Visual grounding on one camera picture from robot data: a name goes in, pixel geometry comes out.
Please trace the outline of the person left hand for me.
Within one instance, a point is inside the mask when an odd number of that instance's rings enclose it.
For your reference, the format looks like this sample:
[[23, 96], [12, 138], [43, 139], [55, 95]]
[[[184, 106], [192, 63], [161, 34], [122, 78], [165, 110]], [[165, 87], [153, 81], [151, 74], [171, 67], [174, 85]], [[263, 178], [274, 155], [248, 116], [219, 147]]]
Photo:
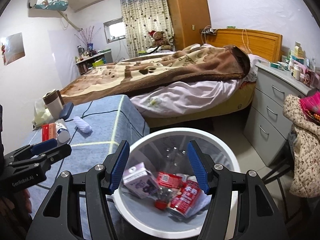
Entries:
[[1, 215], [9, 215], [15, 208], [23, 214], [32, 213], [32, 204], [28, 189], [18, 192], [9, 198], [1, 196]]

